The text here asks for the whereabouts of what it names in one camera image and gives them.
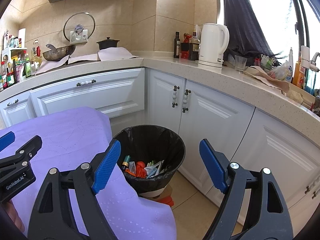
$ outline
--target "countertop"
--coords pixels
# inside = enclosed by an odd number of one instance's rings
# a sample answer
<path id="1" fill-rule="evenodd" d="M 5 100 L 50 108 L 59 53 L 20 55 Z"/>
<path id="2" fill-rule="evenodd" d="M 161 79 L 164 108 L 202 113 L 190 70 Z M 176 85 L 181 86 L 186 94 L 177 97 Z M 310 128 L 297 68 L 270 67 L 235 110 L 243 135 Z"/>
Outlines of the countertop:
<path id="1" fill-rule="evenodd" d="M 256 106 L 281 122 L 291 126 L 320 148 L 320 118 L 295 101 L 283 96 L 280 90 L 223 67 L 220 71 L 199 67 L 197 62 L 171 57 L 144 57 L 104 62 L 88 62 L 60 67 L 27 78 L 0 93 L 0 102 L 26 90 L 66 78 L 107 70 L 147 67 L 203 84 Z"/>

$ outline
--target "drawer handle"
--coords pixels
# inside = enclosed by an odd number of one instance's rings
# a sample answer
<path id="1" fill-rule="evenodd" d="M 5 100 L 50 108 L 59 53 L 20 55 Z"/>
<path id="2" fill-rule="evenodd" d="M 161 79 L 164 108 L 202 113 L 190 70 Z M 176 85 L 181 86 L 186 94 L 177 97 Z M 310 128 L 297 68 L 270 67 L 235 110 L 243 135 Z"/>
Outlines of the drawer handle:
<path id="1" fill-rule="evenodd" d="M 307 194 L 308 192 L 310 192 L 310 190 L 312 190 L 319 182 L 320 175 L 309 186 L 307 186 L 307 190 L 304 193 Z"/>
<path id="2" fill-rule="evenodd" d="M 187 108 L 187 103 L 188 103 L 188 94 L 191 93 L 191 90 L 186 89 L 186 92 L 184 93 L 183 96 L 183 104 L 182 104 L 182 112 L 185 113 L 186 111 L 189 111 Z"/>
<path id="3" fill-rule="evenodd" d="M 172 95 L 172 107 L 174 108 L 178 104 L 176 103 L 177 100 L 177 89 L 180 89 L 180 87 L 174 86 L 173 88 L 173 95 Z"/>
<path id="4" fill-rule="evenodd" d="M 83 86 L 83 85 L 87 85 L 87 84 L 92 84 L 97 82 L 95 79 L 89 80 L 89 81 L 85 81 L 85 82 L 81 82 L 81 83 L 77 83 L 77 87 Z"/>
<path id="5" fill-rule="evenodd" d="M 12 106 L 13 104 L 16 104 L 16 103 L 18 103 L 18 102 L 19 102 L 19 99 L 15 100 L 15 101 L 12 102 L 12 103 L 8 103 L 7 106 Z"/>

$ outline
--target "blue gripper pad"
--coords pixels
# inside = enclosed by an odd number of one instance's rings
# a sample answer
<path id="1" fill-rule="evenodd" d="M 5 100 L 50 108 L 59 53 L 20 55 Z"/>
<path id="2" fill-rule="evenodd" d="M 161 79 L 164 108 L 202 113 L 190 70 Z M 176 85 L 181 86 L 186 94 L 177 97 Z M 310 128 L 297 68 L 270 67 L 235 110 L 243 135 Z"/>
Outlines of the blue gripper pad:
<path id="1" fill-rule="evenodd" d="M 228 159 L 223 153 L 216 152 L 207 139 L 200 142 L 199 152 L 214 187 L 225 193 L 228 189 Z"/>
<path id="2" fill-rule="evenodd" d="M 91 189 L 95 194 L 98 194 L 100 190 L 106 187 L 120 153 L 121 145 L 120 142 L 116 140 L 94 173 L 94 183 Z"/>
<path id="3" fill-rule="evenodd" d="M 0 152 L 7 148 L 10 144 L 15 141 L 16 137 L 13 132 L 8 132 L 0 138 Z"/>

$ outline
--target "dark curtain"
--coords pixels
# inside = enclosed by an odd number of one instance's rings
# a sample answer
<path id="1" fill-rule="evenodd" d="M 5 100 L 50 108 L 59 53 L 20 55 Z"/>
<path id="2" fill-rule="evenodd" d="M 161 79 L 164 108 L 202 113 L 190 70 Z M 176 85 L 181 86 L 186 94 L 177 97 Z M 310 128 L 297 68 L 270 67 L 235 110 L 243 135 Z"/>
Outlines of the dark curtain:
<path id="1" fill-rule="evenodd" d="M 261 54 L 274 57 L 267 40 L 260 28 L 249 0 L 224 0 L 225 25 L 230 33 L 230 41 L 224 60 L 228 54 L 247 58 L 246 65 L 253 65 L 254 58 Z"/>

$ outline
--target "tiled wall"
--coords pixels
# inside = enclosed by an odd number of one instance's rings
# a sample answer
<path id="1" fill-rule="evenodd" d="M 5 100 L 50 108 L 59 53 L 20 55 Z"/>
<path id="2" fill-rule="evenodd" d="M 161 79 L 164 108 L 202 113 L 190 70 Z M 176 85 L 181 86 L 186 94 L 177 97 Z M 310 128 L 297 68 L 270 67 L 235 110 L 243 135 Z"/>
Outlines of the tiled wall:
<path id="1" fill-rule="evenodd" d="M 195 0 L 194 24 L 205 23 L 217 23 L 217 0 Z"/>
<path id="2" fill-rule="evenodd" d="M 22 12 L 26 0 L 12 0 L 0 19 L 0 51 L 3 50 L 4 32 L 18 36 L 20 23 L 22 21 Z"/>
<path id="3" fill-rule="evenodd" d="M 67 46 L 63 26 L 66 20 L 75 13 L 88 12 L 96 21 L 96 29 L 87 43 L 79 44 L 73 57 L 96 53 L 99 50 L 97 41 L 111 37 L 120 40 L 119 47 L 131 50 L 133 0 L 62 0 L 49 3 L 48 0 L 26 0 L 23 8 L 23 21 L 20 28 L 26 28 L 26 47 L 32 49 L 33 41 L 39 40 L 43 51 L 47 43 L 55 47 Z M 89 34 L 93 21 L 89 16 L 77 15 L 66 26 L 66 36 L 76 24 L 83 24 Z"/>
<path id="4" fill-rule="evenodd" d="M 195 0 L 157 0 L 154 51 L 173 52 L 175 32 L 192 33 Z"/>
<path id="5" fill-rule="evenodd" d="M 153 51 L 155 45 L 157 0 L 134 0 L 132 14 L 133 51 Z"/>
<path id="6" fill-rule="evenodd" d="M 47 43 L 67 46 L 63 25 L 74 13 L 89 12 L 96 20 L 96 30 L 88 43 L 77 45 L 73 57 L 96 53 L 96 43 L 106 37 L 120 40 L 119 47 L 131 51 L 173 52 L 175 32 L 192 33 L 194 25 L 217 21 L 216 0 L 12 0 L 0 19 L 0 33 L 18 33 L 26 28 L 26 47 L 39 40 L 43 51 Z M 66 26 L 66 36 L 76 24 L 93 29 L 90 17 L 78 15 Z"/>

